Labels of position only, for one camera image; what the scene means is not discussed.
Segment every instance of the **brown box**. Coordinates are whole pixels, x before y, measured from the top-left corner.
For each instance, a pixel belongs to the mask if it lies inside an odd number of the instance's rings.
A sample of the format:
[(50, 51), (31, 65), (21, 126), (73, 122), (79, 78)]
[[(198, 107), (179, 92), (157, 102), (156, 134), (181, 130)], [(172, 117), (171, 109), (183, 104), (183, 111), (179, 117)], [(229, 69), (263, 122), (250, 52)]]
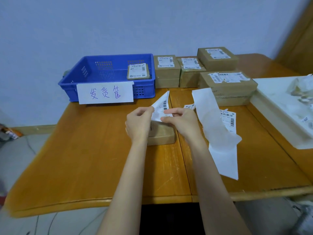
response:
[[(160, 67), (158, 57), (173, 57), (174, 67)], [(155, 55), (154, 68), (156, 73), (156, 88), (179, 87), (180, 65), (175, 55)]]
[[(219, 73), (237, 73), (238, 71), (222, 71)], [(240, 83), (215, 83), (209, 75), (216, 72), (203, 72), (200, 75), (199, 85), (201, 88), (212, 89), (218, 106), (244, 106), (250, 102), (250, 97), (255, 92), (258, 84), (250, 79), (249, 81), (240, 81)]]
[(150, 79), (151, 76), (150, 76), (150, 72), (149, 72), (149, 68), (148, 68), (148, 65), (146, 64), (146, 69), (147, 69), (147, 76), (146, 77), (138, 77), (138, 78), (130, 78), (129, 77), (129, 65), (127, 67), (127, 80), (142, 80), (142, 79)]
[(191, 57), (179, 57), (177, 58), (179, 65), (181, 67), (180, 78), (179, 78), (179, 87), (197, 87), (199, 82), (199, 76), (201, 72), (205, 72), (205, 67), (197, 59), (201, 69), (184, 69), (182, 64), (182, 58), (196, 58), (195, 56)]
[(172, 126), (166, 123), (151, 121), (148, 135), (148, 146), (175, 143), (175, 132)]
[[(217, 54), (209, 54), (207, 49), (213, 49), (212, 52)], [(236, 70), (239, 61), (239, 58), (225, 47), (198, 48), (197, 57), (208, 72)]]

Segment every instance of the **black pants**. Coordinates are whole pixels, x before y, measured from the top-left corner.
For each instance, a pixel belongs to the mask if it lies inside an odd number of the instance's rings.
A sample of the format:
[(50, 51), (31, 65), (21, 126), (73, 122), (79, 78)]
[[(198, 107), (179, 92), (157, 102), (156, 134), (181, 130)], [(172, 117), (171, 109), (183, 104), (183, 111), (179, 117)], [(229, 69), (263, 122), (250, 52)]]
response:
[(199, 203), (143, 205), (139, 234), (205, 234)]

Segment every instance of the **person's left arm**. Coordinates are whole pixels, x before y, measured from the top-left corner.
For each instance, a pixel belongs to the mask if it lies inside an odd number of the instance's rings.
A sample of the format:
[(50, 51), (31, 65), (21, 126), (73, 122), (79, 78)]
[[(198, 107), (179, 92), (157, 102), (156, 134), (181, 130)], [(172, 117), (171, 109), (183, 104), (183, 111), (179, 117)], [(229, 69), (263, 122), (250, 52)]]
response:
[(127, 115), (125, 125), (132, 140), (131, 150), (97, 235), (139, 234), (147, 140), (153, 112), (152, 106), (139, 107)]

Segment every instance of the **white box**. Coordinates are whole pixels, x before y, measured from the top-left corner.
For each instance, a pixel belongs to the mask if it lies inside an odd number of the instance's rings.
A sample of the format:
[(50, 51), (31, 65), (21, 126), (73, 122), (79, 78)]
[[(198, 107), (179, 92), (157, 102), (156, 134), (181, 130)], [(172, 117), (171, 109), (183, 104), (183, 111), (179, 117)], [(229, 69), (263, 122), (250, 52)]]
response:
[(301, 122), (301, 118), (288, 114), (280, 104), (279, 95), (297, 104), (296, 96), (287, 93), (287, 88), (298, 77), (278, 77), (254, 79), (258, 88), (250, 102), (267, 118), (267, 120), (297, 149), (313, 148), (313, 129)]

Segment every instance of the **blue plastic basket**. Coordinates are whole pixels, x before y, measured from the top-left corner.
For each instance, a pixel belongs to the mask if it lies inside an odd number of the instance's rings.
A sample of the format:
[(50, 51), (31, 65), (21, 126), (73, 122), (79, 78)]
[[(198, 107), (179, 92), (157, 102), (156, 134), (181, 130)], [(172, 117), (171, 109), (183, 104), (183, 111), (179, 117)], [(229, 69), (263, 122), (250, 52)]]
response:
[(134, 98), (155, 97), (155, 71), (152, 54), (85, 56), (58, 83), (71, 102), (78, 101), (78, 83), (121, 82), (127, 80), (130, 64), (146, 63), (151, 79), (133, 80)]

